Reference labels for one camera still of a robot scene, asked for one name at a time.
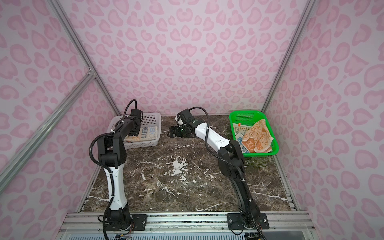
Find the white perforated plastic basket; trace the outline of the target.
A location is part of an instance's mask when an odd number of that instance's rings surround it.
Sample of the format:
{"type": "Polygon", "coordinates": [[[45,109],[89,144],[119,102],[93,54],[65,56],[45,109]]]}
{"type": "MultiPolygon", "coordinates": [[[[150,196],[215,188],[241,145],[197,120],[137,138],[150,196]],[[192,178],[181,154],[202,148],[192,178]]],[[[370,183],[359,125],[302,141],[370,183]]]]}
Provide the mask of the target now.
{"type": "Polygon", "coordinates": [[[135,142],[135,143],[129,143],[124,140],[123,143],[124,143],[125,149],[128,150],[128,149],[134,149],[134,148],[156,146],[158,144],[158,141],[161,135],[161,126],[162,126],[161,115],[159,113],[144,113],[141,127],[154,127],[154,126],[157,126],[159,128],[158,137],[155,140],[147,141],[147,142],[135,142]]]}

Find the rabbit print towel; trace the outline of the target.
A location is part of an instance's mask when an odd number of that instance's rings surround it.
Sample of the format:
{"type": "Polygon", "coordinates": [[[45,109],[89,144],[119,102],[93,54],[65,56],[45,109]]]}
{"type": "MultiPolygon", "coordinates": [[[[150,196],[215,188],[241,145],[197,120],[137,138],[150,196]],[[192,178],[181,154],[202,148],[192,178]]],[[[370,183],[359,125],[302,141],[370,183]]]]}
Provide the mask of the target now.
{"type": "Polygon", "coordinates": [[[153,141],[158,137],[158,130],[157,126],[141,127],[138,136],[126,136],[124,140],[129,143],[153,141]]]}

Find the green plastic basket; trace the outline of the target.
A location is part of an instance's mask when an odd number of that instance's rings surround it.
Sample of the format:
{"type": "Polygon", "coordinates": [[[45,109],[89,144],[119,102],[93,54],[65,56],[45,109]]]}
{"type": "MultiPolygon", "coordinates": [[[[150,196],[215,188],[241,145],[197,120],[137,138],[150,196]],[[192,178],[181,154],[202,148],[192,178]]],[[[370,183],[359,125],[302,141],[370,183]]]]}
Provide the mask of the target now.
{"type": "Polygon", "coordinates": [[[251,111],[251,110],[242,110],[242,111],[234,111],[229,116],[230,119],[230,125],[232,130],[233,139],[235,140],[235,133],[233,129],[233,123],[235,124],[242,124],[246,126],[252,127],[256,122],[258,122],[261,119],[266,120],[267,127],[270,131],[271,136],[274,138],[272,141],[272,151],[269,153],[249,153],[244,154],[244,157],[251,158],[251,157],[266,157],[266,156],[273,156],[276,155],[279,152],[279,145],[277,143],[277,140],[275,139],[275,135],[272,131],[272,128],[268,122],[268,119],[265,114],[263,114],[260,111],[251,111]]]}

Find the blue bunny print towel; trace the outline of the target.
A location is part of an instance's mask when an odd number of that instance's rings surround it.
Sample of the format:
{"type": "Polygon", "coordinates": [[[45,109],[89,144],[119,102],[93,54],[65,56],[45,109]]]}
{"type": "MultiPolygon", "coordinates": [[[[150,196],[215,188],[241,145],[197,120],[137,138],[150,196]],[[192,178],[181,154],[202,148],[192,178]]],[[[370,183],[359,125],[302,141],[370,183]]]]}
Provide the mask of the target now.
{"type": "Polygon", "coordinates": [[[250,126],[233,123],[235,140],[237,142],[239,142],[243,154],[249,154],[250,153],[249,150],[242,143],[246,131],[248,131],[250,128],[251,128],[250,126]]]}

